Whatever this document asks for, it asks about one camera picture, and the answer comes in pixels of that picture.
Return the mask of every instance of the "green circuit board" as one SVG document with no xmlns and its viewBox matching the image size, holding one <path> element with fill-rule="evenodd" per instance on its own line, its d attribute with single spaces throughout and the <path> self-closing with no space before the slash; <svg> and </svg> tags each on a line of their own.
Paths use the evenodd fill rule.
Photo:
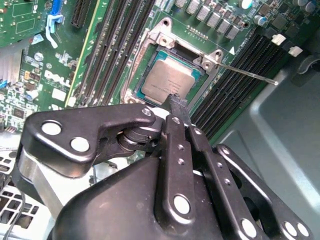
<svg viewBox="0 0 320 240">
<path fill-rule="evenodd" d="M 117 55 L 119 50 L 116 49 L 117 58 L 115 58 L 113 65 L 111 64 L 112 59 L 108 59 L 108 55 L 105 54 L 100 58 L 103 60 L 102 62 L 93 61 L 93 66 L 99 66 L 99 69 L 97 68 L 94 71 L 91 69 L 87 72 L 90 60 L 93 58 L 98 59 L 99 55 L 102 54 L 103 47 L 108 47 L 103 41 L 108 32 L 108 26 L 112 25 L 113 21 L 112 16 L 106 19 L 107 13 L 116 12 L 117 10 L 121 13 L 122 11 L 124 14 L 119 22 L 124 24 L 126 16 L 131 13 L 132 5 L 137 4 L 137 2 L 141 2 L 141 5 L 139 5 L 140 11 L 138 11 L 135 18 L 132 18 L 132 31 L 126 35 L 125 41 L 119 43 L 118 46 L 120 52 L 123 51 L 124 53 L 126 52 L 126 46 L 130 44 L 133 46 L 131 51 L 126 53 L 127 55 L 124 54 L 126 55 L 126 60 L 122 64 L 122 56 L 121 54 Z M 0 23 L 0 29 L 6 29 L 7 31 L 6 35 L 0 34 L 0 46 L 8 45 L 10 41 L 15 42 L 35 34 L 33 43 L 23 52 L 19 82 L 15 83 L 15 85 L 0 88 L 0 115 L 4 116 L 5 126 L 13 127 L 20 132 L 24 120 L 33 112 L 123 103 L 121 92 L 133 68 L 134 74 L 127 89 L 132 93 L 136 101 L 147 102 L 152 105 L 152 102 L 146 101 L 138 93 L 145 81 L 144 77 L 148 74 L 148 66 L 159 51 L 159 45 L 149 44 L 144 54 L 141 55 L 138 65 L 133 66 L 135 56 L 141 50 L 139 46 L 146 30 L 152 30 L 164 18 L 169 18 L 172 21 L 171 32 L 175 36 L 184 40 L 198 51 L 209 55 L 217 49 L 221 50 L 223 52 L 222 63 L 226 65 L 231 65 L 235 58 L 242 54 L 247 42 L 259 29 L 267 30 L 271 28 L 275 30 L 276 34 L 285 36 L 286 41 L 292 43 L 293 46 L 301 46 L 320 25 L 319 6 L 309 13 L 303 11 L 299 6 L 293 5 L 291 0 L 254 0 L 252 6 L 248 9 L 240 8 L 238 0 L 223 2 L 204 0 L 199 2 L 195 13 L 188 12 L 188 7 L 193 2 L 192 0 L 185 1 L 182 7 L 178 6 L 179 4 L 177 4 L 178 1 L 176 0 L 156 0 L 146 16 L 145 24 L 141 26 L 140 31 L 136 34 L 136 41 L 131 41 L 134 38 L 134 29 L 138 25 L 138 20 L 140 21 L 139 17 L 142 16 L 144 7 L 152 1 L 137 2 L 93 0 L 90 3 L 84 25 L 75 27 L 71 24 L 75 5 L 71 1 L 64 1 L 61 7 L 63 21 L 55 25 L 56 31 L 51 34 L 57 42 L 57 48 L 52 47 L 46 38 L 46 33 L 43 31 L 47 15 L 52 7 L 51 1 L 32 1 L 32 4 L 38 4 L 38 7 L 36 13 L 31 13 L 30 17 L 36 17 L 38 24 L 35 24 L 33 29 L 25 31 L 23 34 L 16 35 L 14 31 L 9 30 L 9 27 L 12 27 L 10 25 L 11 18 L 10 20 L 6 18 L 5 23 Z M 117 4 L 121 4 L 122 8 L 117 8 Z M 203 7 L 209 9 L 209 14 L 204 20 L 199 20 L 198 15 Z M 9 11 L 12 13 L 12 5 L 8 7 L 6 13 Z M 213 14 L 219 16 L 218 24 L 215 27 L 208 25 L 208 21 Z M 255 22 L 255 16 L 257 15 L 261 15 L 266 19 L 266 23 L 263 26 L 258 26 Z M 22 17 L 26 19 L 27 15 L 15 16 L 15 21 Z M 229 24 L 225 32 L 223 32 L 223 29 L 219 30 L 223 21 Z M 113 33 L 115 38 L 113 39 L 113 45 L 110 44 L 110 53 L 115 49 L 113 46 L 117 45 L 117 37 L 121 34 L 121 25 L 118 27 L 119 29 Z M 228 34 L 233 27 L 237 28 L 238 32 L 232 38 Z M 287 54 L 266 76 L 269 78 L 274 77 L 281 66 L 290 58 L 293 57 Z M 104 82 L 110 66 L 113 67 L 109 71 L 108 81 Z M 208 75 L 206 73 L 203 74 L 195 82 L 186 95 L 188 102 L 193 102 L 189 108 L 190 114 L 196 111 L 225 72 L 226 70 L 220 67 L 216 76 L 208 83 L 204 91 L 200 91 L 200 89 L 206 82 Z M 81 91 L 81 87 L 86 82 L 86 74 L 94 76 L 94 81 L 96 82 L 92 85 L 92 96 L 100 91 L 102 101 L 84 103 L 86 98 Z M 27 91 L 30 91 L 30 83 L 34 84 L 33 88 L 37 91 L 34 99 L 26 97 Z M 249 93 L 246 100 L 241 103 L 241 106 L 225 121 L 219 132 L 211 139 L 212 142 L 250 104 L 265 85 L 264 82 L 261 82 L 258 87 Z"/>
<path fill-rule="evenodd" d="M 48 0 L 0 1 L 0 47 L 43 31 L 51 6 Z"/>
<path fill-rule="evenodd" d="M 226 35 L 217 32 L 217 27 L 212 28 L 208 26 L 205 21 L 200 21 L 197 19 L 197 14 L 189 14 L 186 12 L 186 8 L 188 4 L 186 4 L 183 8 L 177 7 L 174 3 L 175 1 L 157 1 L 155 6 L 152 9 L 151 14 L 149 15 L 148 21 L 146 22 L 145 28 L 152 29 L 158 24 L 162 19 L 168 17 L 172 19 L 172 32 L 177 35 L 179 38 L 187 41 L 195 48 L 203 51 L 206 54 L 212 53 L 216 49 L 220 49 L 223 51 L 223 63 L 230 64 L 235 56 L 241 52 L 243 46 L 251 37 L 251 34 L 257 29 L 257 25 L 254 23 L 254 16 L 260 14 L 261 8 L 267 5 L 269 1 L 254 1 L 252 8 L 249 9 L 240 9 L 237 0 L 228 1 L 227 3 L 221 4 L 221 9 L 224 12 L 231 12 L 231 15 L 226 17 L 223 15 L 221 11 L 216 11 L 216 8 L 211 7 L 211 11 L 213 13 L 219 13 L 222 17 L 220 20 L 229 21 L 230 26 L 235 26 L 239 28 L 239 32 L 234 39 L 228 39 Z M 293 6 L 292 1 L 283 0 L 283 1 L 271 1 L 271 6 L 268 7 L 267 13 L 265 17 L 267 18 L 266 24 L 263 28 L 273 27 L 277 30 L 278 33 L 286 35 L 287 39 L 290 39 L 295 45 L 301 45 L 305 42 L 312 34 L 312 32 L 317 29 L 319 26 L 320 18 L 317 12 L 313 12 L 312 14 L 304 14 L 301 9 L 297 6 Z M 77 88 L 84 80 L 84 73 L 88 67 L 86 64 L 87 57 L 92 54 L 92 47 L 95 44 L 95 40 L 97 38 L 97 32 L 95 31 L 96 26 L 100 23 L 98 19 L 101 19 L 104 14 L 105 3 L 100 2 L 97 4 L 100 6 L 97 11 L 97 15 L 93 16 L 92 26 L 89 29 L 89 38 L 84 45 L 83 52 L 79 61 L 79 67 L 77 69 L 77 73 L 73 84 L 70 88 L 70 92 L 68 97 L 77 95 Z M 296 21 L 299 17 L 301 18 L 301 14 L 303 15 L 302 20 Z M 236 19 L 240 19 L 238 23 L 233 23 L 233 21 L 237 21 Z M 129 89 L 134 91 L 141 77 L 145 73 L 146 66 L 150 61 L 152 55 L 156 50 L 156 46 L 149 46 L 143 59 L 140 62 L 140 65 L 136 69 L 133 81 L 131 82 Z M 130 60 L 134 59 L 134 54 L 130 56 Z M 118 81 L 116 88 L 110 98 L 112 104 L 118 104 L 121 102 L 120 92 L 123 87 L 124 82 L 128 78 L 128 73 L 130 68 L 132 67 L 130 62 L 127 67 L 123 70 L 123 74 L 121 75 L 120 80 Z M 217 75 L 217 78 L 211 82 L 208 89 L 211 89 L 213 85 L 219 80 L 219 76 L 222 75 L 224 69 L 221 68 Z M 206 76 L 203 76 L 190 90 L 187 95 L 187 100 L 190 102 L 197 94 L 198 90 L 201 88 L 202 84 L 206 80 Z M 105 93 L 108 92 L 109 86 L 106 87 Z M 197 108 L 203 96 L 199 97 L 197 100 L 197 104 L 192 106 L 190 112 L 193 113 Z M 77 104 L 81 104 L 82 98 L 78 98 Z"/>
<path fill-rule="evenodd" d="M 23 52 L 19 82 L 0 88 L 0 116 L 4 116 L 8 131 L 21 132 L 25 119 L 34 112 L 64 109 L 90 24 L 88 20 L 80 29 L 73 27 L 70 24 L 73 9 L 72 1 L 65 1 L 62 6 L 64 21 L 56 25 L 55 34 L 52 35 L 58 47 L 53 48 L 42 28 L 38 29 L 34 44 Z M 92 15 L 94 9 L 92 1 L 89 14 Z M 33 88 L 37 91 L 37 97 L 33 100 L 26 98 L 30 83 L 34 83 Z"/>
</svg>

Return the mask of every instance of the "black bracket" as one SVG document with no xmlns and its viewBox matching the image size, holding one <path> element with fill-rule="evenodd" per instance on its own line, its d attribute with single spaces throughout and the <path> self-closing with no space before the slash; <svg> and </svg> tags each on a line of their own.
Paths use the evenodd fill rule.
<svg viewBox="0 0 320 240">
<path fill-rule="evenodd" d="M 186 141 L 185 126 L 181 119 L 174 115 L 166 117 L 159 147 L 161 159 L 155 217 L 167 233 L 181 235 L 196 220 L 191 146 Z"/>
<path fill-rule="evenodd" d="M 154 113 L 143 104 L 38 112 L 25 121 L 17 159 L 24 148 L 58 173 L 81 177 L 93 164 L 132 155 L 133 151 L 119 144 L 118 133 L 126 128 L 151 126 L 155 120 Z M 57 130 L 45 130 L 43 126 L 48 123 Z M 84 151 L 72 147 L 75 139 L 82 141 L 79 144 Z"/>
</svg>

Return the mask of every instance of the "black metal arm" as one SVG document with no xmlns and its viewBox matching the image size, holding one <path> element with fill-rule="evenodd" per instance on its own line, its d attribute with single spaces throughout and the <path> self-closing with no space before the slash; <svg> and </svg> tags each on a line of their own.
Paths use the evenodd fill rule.
<svg viewBox="0 0 320 240">
<path fill-rule="evenodd" d="M 190 125 L 184 101 L 170 96 L 164 107 L 171 113 L 165 119 L 142 104 L 41 112 L 27 119 L 19 153 L 65 177 L 81 177 L 93 164 L 136 150 L 148 156 L 72 198 L 50 239 L 313 239 L 230 148 L 211 148 Z M 58 123 L 61 132 L 45 133 L 48 122 Z M 89 147 L 78 151 L 75 138 Z"/>
</svg>

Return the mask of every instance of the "screw hole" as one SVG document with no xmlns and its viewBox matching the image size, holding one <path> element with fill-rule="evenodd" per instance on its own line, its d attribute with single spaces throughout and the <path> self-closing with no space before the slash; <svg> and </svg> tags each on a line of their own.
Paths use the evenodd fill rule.
<svg viewBox="0 0 320 240">
<path fill-rule="evenodd" d="M 178 164 L 180 164 L 181 166 L 185 165 L 185 161 L 182 158 L 178 159 Z"/>
<path fill-rule="evenodd" d="M 178 145 L 178 149 L 179 149 L 180 151 L 183 151 L 183 150 L 185 150 L 185 147 L 184 147 L 183 145 L 179 144 L 179 145 Z"/>
</svg>

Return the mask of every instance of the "motherboard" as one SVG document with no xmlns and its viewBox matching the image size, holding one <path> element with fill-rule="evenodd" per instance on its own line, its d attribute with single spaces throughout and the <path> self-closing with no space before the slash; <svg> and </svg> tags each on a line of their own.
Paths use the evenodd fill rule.
<svg viewBox="0 0 320 240">
<path fill-rule="evenodd" d="M 315 0 L 4 0 L 0 133 L 34 112 L 187 100 L 211 143 L 320 26 Z"/>
</svg>

